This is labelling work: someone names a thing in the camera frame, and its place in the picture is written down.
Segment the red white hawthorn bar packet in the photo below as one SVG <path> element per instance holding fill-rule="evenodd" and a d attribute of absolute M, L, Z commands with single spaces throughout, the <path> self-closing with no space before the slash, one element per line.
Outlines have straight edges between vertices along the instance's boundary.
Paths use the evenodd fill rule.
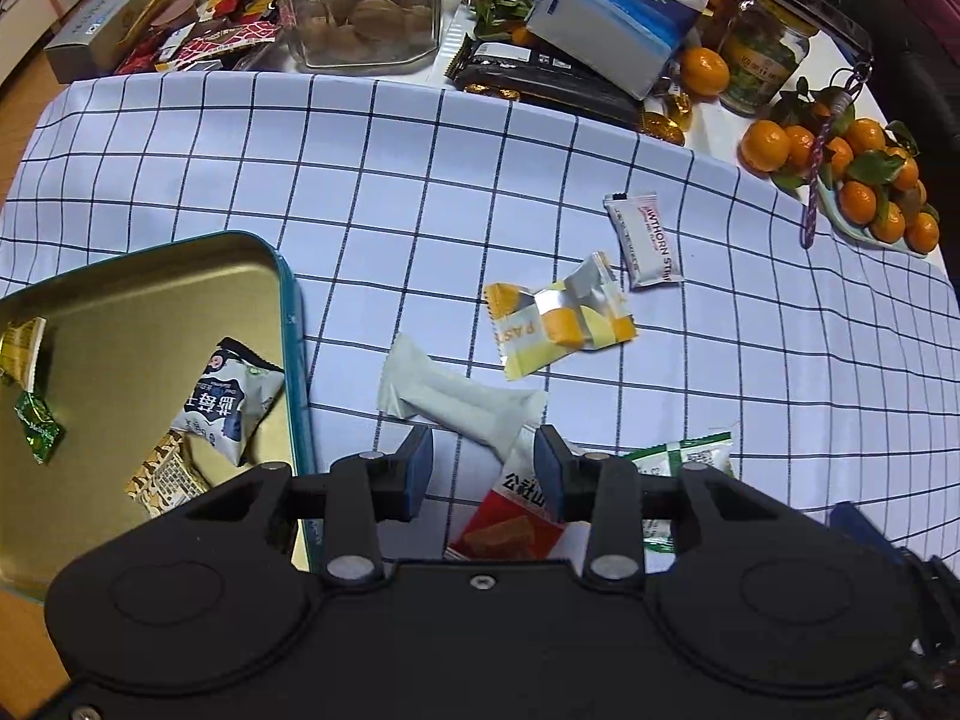
<path fill-rule="evenodd" d="M 583 568 L 589 527 L 558 522 L 551 515 L 534 468 L 537 429 L 517 434 L 500 476 L 477 511 L 460 528 L 444 556 L 455 561 L 566 559 Z"/>

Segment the green white snack packet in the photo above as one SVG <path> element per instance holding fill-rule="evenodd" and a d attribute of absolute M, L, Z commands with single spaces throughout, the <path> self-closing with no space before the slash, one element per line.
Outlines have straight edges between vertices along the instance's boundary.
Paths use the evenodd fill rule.
<path fill-rule="evenodd" d="M 709 434 L 709 436 L 682 439 L 667 444 L 652 445 L 646 449 L 628 452 L 626 458 L 638 468 L 643 475 L 670 476 L 679 474 L 680 467 L 689 461 L 697 461 L 701 465 L 713 466 L 727 476 L 734 476 L 734 466 L 731 461 L 732 434 L 729 431 Z M 644 546 L 649 551 L 661 554 L 674 552 L 674 538 L 667 520 L 651 520 L 645 518 L 643 522 Z"/>

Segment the white plain snack packet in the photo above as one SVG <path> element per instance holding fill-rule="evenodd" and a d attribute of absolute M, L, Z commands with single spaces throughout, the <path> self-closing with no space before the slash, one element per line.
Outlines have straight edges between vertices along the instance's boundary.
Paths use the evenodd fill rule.
<path fill-rule="evenodd" d="M 493 387 L 433 361 L 404 333 L 387 353 L 377 409 L 397 419 L 423 416 L 486 445 L 503 466 L 532 468 L 534 437 L 544 421 L 544 390 Z"/>

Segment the white navy snack packet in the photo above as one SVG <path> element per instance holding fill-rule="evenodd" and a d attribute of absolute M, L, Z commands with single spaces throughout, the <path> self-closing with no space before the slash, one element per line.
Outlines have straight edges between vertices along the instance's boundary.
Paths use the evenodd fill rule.
<path fill-rule="evenodd" d="M 224 337 L 171 422 L 172 431 L 212 445 L 241 466 L 249 440 L 272 410 L 285 385 L 285 371 L 231 337 Z"/>

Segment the yellow silver pastry packet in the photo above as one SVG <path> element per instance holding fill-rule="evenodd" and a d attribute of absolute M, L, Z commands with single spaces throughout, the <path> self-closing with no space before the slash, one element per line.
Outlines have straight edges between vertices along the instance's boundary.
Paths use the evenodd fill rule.
<path fill-rule="evenodd" d="M 630 305 L 604 252 L 592 252 L 545 288 L 491 283 L 483 296 L 508 380 L 578 351 L 601 351 L 636 337 Z"/>

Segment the brown patterned snack packet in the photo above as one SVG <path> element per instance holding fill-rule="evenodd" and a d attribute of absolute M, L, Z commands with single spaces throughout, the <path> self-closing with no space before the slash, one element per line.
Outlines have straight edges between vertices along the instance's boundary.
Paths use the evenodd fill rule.
<path fill-rule="evenodd" d="M 125 485 L 125 494 L 150 517 L 203 496 L 210 484 L 195 468 L 189 442 L 178 431 L 167 431 Z"/>

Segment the small white hawthorn stick packet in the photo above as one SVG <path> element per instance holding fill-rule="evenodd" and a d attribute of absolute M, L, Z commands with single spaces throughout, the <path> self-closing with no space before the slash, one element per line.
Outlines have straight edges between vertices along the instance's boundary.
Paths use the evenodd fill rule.
<path fill-rule="evenodd" d="M 612 193 L 605 197 L 604 208 L 617 232 L 633 291 L 683 280 L 654 193 Z"/>

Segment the green foil candy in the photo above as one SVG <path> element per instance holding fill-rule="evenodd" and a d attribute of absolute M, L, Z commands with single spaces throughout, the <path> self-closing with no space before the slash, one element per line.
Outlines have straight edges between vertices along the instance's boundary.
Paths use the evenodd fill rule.
<path fill-rule="evenodd" d="M 23 427 L 32 458 L 46 465 L 64 438 L 64 426 L 55 419 L 47 403 L 31 392 L 21 392 L 14 404 L 14 412 Z"/>

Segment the gold white packet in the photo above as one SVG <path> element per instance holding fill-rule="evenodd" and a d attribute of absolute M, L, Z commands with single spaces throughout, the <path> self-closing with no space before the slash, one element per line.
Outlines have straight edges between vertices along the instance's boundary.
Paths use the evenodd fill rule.
<path fill-rule="evenodd" d="M 10 322 L 0 338 L 0 369 L 3 376 L 18 383 L 32 394 L 36 388 L 39 351 L 46 333 L 47 320 L 32 317 L 24 322 Z"/>

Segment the white blue checkered tablecloth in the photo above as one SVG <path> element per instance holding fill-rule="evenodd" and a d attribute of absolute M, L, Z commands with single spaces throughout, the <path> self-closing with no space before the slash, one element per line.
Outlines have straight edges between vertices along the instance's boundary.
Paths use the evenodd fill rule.
<path fill-rule="evenodd" d="M 482 291 L 539 288 L 619 241 L 612 193 L 658 200 L 682 277 L 631 296 L 638 335 L 535 374 L 563 436 L 630 450 L 731 431 L 745 483 L 810 515 L 855 502 L 958 557 L 958 304 L 946 275 L 690 149 L 427 86 L 279 73 L 81 82 L 44 110 L 2 215 L 2 288 L 220 231 L 254 234 L 306 302 L 319 460 L 394 444 L 397 335 L 503 377 Z"/>

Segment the gold foil coin chocolate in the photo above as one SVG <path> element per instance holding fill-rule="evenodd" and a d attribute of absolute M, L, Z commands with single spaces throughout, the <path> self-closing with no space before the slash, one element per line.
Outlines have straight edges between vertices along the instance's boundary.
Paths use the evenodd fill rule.
<path fill-rule="evenodd" d="M 648 137 L 662 140 L 665 143 L 672 143 L 672 145 L 677 146 L 685 145 L 683 128 L 664 114 L 643 110 L 638 130 Z"/>

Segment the loose orange mandarin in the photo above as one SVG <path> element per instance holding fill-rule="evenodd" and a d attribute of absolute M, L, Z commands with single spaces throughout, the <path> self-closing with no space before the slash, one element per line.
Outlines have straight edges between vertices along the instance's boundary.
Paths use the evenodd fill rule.
<path fill-rule="evenodd" d="M 706 47 L 685 49 L 679 55 L 679 68 L 683 87 L 700 98 L 717 98 L 731 81 L 726 60 Z"/>

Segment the glass jar with yellow label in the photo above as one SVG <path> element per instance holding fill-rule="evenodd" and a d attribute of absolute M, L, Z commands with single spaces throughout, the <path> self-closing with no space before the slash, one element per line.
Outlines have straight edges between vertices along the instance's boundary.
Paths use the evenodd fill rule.
<path fill-rule="evenodd" d="M 802 64 L 816 32 L 775 0 L 743 0 L 719 49 L 729 68 L 721 103 L 740 115 L 757 114 Z"/>

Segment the pile of red snack packets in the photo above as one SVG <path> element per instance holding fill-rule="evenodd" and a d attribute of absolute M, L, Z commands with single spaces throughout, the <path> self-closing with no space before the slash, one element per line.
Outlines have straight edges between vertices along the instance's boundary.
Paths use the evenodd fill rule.
<path fill-rule="evenodd" d="M 279 32 L 277 0 L 149 0 L 112 73 L 244 68 Z"/>

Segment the black sofa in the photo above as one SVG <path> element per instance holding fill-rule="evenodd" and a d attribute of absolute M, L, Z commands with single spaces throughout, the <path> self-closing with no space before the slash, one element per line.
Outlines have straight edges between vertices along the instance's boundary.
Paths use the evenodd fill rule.
<path fill-rule="evenodd" d="M 958 0 L 843 0 L 872 37 L 869 82 L 885 117 L 919 146 L 921 181 L 940 215 L 940 254 L 958 266 Z"/>

